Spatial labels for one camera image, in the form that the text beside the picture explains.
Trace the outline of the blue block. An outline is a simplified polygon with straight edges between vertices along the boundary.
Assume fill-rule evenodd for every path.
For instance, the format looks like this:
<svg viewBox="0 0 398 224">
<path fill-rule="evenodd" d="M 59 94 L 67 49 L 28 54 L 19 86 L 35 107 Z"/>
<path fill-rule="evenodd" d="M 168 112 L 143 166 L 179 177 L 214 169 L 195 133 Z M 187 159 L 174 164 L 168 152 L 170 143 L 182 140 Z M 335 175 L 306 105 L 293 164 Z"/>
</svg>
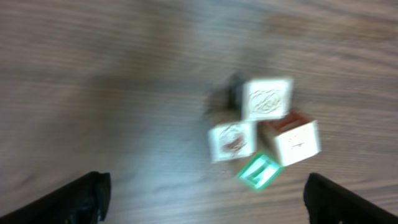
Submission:
<svg viewBox="0 0 398 224">
<path fill-rule="evenodd" d="M 241 114 L 246 121 L 282 119 L 288 115 L 294 80 L 281 78 L 252 78 L 242 89 Z"/>
</svg>

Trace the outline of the green top block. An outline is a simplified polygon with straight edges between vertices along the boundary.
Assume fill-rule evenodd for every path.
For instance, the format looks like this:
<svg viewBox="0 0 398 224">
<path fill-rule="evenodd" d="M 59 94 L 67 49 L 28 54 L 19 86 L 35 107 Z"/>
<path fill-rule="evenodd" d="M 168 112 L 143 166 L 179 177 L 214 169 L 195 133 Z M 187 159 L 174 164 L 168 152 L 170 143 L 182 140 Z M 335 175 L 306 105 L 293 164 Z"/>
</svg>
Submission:
<svg viewBox="0 0 398 224">
<path fill-rule="evenodd" d="M 265 152 L 258 152 L 236 174 L 236 178 L 253 191 L 260 192 L 267 188 L 283 170 L 284 167 L 271 156 Z"/>
</svg>

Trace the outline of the white block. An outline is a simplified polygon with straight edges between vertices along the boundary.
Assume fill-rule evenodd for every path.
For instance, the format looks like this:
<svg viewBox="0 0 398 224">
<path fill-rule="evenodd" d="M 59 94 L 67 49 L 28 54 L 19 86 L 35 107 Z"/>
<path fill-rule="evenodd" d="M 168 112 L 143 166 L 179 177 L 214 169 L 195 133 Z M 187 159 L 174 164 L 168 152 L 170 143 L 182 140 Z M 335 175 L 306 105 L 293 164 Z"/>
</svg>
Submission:
<svg viewBox="0 0 398 224">
<path fill-rule="evenodd" d="M 259 136 L 277 162 L 286 167 L 321 152 L 318 121 L 299 110 L 258 123 Z"/>
</svg>

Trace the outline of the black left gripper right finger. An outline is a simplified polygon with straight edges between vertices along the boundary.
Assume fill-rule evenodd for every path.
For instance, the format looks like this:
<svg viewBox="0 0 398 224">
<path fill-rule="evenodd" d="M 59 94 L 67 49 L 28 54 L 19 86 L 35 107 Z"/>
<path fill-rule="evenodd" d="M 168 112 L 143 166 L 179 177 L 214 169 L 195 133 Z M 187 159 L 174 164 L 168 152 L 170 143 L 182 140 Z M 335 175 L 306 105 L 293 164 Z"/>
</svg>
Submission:
<svg viewBox="0 0 398 224">
<path fill-rule="evenodd" d="M 318 173 L 303 191 L 310 224 L 397 224 L 397 216 Z"/>
</svg>

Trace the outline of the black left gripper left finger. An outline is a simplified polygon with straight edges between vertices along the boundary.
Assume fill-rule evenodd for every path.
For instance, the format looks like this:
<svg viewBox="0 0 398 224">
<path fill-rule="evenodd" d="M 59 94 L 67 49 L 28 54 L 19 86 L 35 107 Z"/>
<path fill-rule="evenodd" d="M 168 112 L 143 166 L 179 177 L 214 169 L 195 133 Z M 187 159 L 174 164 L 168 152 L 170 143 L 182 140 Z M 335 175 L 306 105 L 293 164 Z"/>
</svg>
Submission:
<svg viewBox="0 0 398 224">
<path fill-rule="evenodd" d="M 1 223 L 97 224 L 106 219 L 110 200 L 110 173 L 93 171 L 2 216 Z"/>
</svg>

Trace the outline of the acorn wooden block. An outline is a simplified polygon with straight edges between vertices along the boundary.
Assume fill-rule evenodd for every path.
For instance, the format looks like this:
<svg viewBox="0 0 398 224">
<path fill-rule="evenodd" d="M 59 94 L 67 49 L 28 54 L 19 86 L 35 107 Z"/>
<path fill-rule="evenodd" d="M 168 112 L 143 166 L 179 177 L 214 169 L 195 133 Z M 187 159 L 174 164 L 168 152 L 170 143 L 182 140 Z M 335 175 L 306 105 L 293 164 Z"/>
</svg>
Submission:
<svg viewBox="0 0 398 224">
<path fill-rule="evenodd" d="M 256 151 L 256 124 L 236 121 L 221 123 L 208 131 L 208 142 L 213 162 L 249 157 Z"/>
</svg>

